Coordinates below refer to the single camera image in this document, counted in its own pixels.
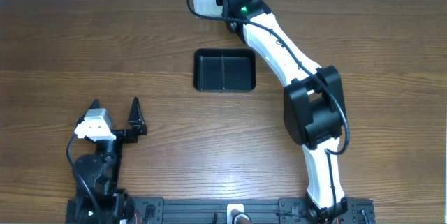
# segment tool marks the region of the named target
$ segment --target black mounting plate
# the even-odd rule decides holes
[[[141,210],[144,224],[226,224],[226,207],[241,203],[253,224],[308,224],[305,217],[307,203],[304,198],[279,200],[164,200],[162,197],[133,197],[136,209]],[[372,200],[348,198],[348,211],[339,216],[341,224],[366,224],[362,210],[371,224],[375,224]],[[68,201],[66,223],[73,220],[75,205]]]

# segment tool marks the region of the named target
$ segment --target black cable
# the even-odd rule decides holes
[[[82,184],[82,186],[84,186],[84,189],[86,190],[88,196],[90,197],[91,202],[93,202],[93,205],[94,205],[95,211],[96,211],[96,215],[98,216],[98,223],[101,224],[102,223],[102,221],[101,221],[101,209],[99,208],[99,204],[96,201],[96,198],[91,193],[88,185],[85,183],[84,179],[81,177],[78,169],[75,166],[75,163],[73,162],[73,159],[71,158],[70,150],[71,150],[71,146],[73,145],[73,142],[75,141],[76,138],[78,138],[78,136],[76,134],[73,134],[73,136],[71,137],[70,142],[68,143],[68,146],[67,146],[67,159],[68,159],[68,162],[71,165],[71,168],[73,169],[73,174],[75,176],[75,180],[80,182]]]
[[[334,186],[334,177],[332,175],[332,162],[330,160],[330,153],[329,150],[326,149],[326,156],[328,157],[328,166],[329,166],[329,177],[330,177],[330,187],[332,189],[332,198],[334,200],[334,209],[332,210],[332,215],[335,218],[335,209],[337,208],[337,197],[335,196],[335,186]]]
[[[298,68],[303,69],[304,72],[306,72],[306,74],[308,74],[311,78],[313,78],[318,85],[324,90],[324,92],[326,92],[329,95],[329,98],[332,102],[334,102],[335,106],[337,107],[337,111],[340,115],[340,118],[342,120],[342,123],[344,125],[344,132],[345,132],[345,136],[344,136],[344,144],[343,147],[340,151],[331,151],[326,149],[327,152],[329,152],[330,154],[333,155],[341,155],[343,154],[349,146],[349,140],[351,138],[350,133],[349,133],[349,125],[348,125],[348,120],[346,119],[346,115],[344,114],[342,107],[340,106],[340,104],[338,103],[337,99],[335,99],[335,97],[333,96],[331,90],[329,89],[328,86],[326,86],[323,81],[321,81],[319,78],[317,78],[317,76],[315,76],[312,72],[310,72],[309,70],[307,70],[302,63],[298,60],[298,58],[295,56],[295,54],[293,53],[292,49],[286,44],[286,42],[284,42],[284,40],[273,31],[273,29],[269,29],[259,23],[256,22],[252,22],[250,20],[242,20],[239,18],[229,18],[229,17],[210,17],[207,15],[201,15],[198,14],[196,11],[193,10],[193,8],[191,7],[190,1],[186,0],[186,4],[188,6],[188,9],[191,13],[193,13],[196,17],[199,18],[203,18],[203,19],[207,19],[207,20],[215,20],[215,21],[224,21],[224,22],[236,22],[236,23],[242,23],[242,24],[250,24],[253,25],[255,27],[261,28],[266,30],[267,32],[269,32],[271,35],[273,35],[275,38],[277,38],[278,42],[286,48],[286,50],[288,51],[288,53],[292,56],[292,58],[295,60],[295,62],[298,65]]]

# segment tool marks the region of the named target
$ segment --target wood grain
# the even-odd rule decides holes
[[[380,223],[442,223],[446,0],[265,0],[285,32],[342,73],[349,197]],[[125,146],[120,185],[168,199],[301,197],[307,171],[282,122],[282,87],[258,59],[249,94],[198,93],[193,53],[244,47],[185,0],[0,0],[0,222],[64,221],[65,148],[94,98],[126,126],[138,96],[149,134]],[[73,155],[92,152],[79,141]]]

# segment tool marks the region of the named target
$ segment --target wooden table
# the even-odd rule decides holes
[[[380,223],[444,221],[447,0],[265,0],[284,31],[342,74],[349,197]],[[65,149],[94,98],[117,128],[139,97],[149,134],[124,148],[120,186],[167,199],[302,197],[307,170],[282,86],[258,58],[248,94],[199,93],[193,53],[244,47],[185,0],[0,0],[0,221],[64,221]],[[93,152],[77,141],[74,158]]]

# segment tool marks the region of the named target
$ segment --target black container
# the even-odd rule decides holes
[[[198,49],[194,87],[199,91],[249,92],[256,86],[256,55],[248,49]]]

